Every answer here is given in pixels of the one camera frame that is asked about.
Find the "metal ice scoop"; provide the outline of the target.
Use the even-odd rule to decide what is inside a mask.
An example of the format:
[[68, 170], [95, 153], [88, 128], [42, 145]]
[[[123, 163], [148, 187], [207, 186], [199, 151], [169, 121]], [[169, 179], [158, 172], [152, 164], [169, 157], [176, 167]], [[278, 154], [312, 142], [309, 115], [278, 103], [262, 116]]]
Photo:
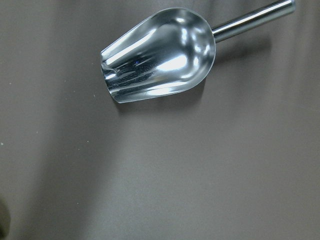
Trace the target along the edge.
[[295, 1], [279, 0], [215, 27], [190, 9], [163, 9], [101, 51], [107, 90], [119, 104], [190, 90], [212, 69], [217, 43], [295, 9]]

